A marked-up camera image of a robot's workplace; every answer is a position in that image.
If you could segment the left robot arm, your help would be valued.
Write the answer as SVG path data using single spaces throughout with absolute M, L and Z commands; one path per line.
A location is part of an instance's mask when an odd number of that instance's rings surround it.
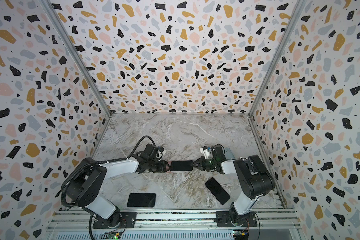
M 165 173 L 169 167 L 163 160 L 166 150 L 153 144 L 126 158 L 95 161 L 85 158 L 65 179 L 61 187 L 61 203 L 64 207 L 80 207 L 104 220 L 114 219 L 120 212 L 110 202 L 101 188 L 108 180 L 138 173 Z

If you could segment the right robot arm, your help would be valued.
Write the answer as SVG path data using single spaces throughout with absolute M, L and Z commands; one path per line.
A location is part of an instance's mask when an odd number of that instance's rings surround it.
M 239 180 L 241 193 L 231 203 L 228 213 L 234 226 L 248 224 L 255 203 L 274 189 L 271 174 L 257 155 L 235 158 L 229 148 L 220 144 L 200 148 L 202 156 L 193 162 L 193 167 L 204 172 L 222 175 L 235 174 Z

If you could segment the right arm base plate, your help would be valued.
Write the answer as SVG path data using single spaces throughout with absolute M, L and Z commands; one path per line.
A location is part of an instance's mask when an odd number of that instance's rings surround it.
M 214 222 L 217 223 L 218 228 L 258 226 L 257 217 L 254 212 L 238 215 L 234 210 L 217 211 Z

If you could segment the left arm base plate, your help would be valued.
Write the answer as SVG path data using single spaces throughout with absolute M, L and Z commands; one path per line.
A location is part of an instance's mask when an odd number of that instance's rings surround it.
M 136 223 L 136 212 L 115 212 L 108 219 L 102 217 L 95 217 L 95 222 L 92 224 L 94 229 L 133 229 Z

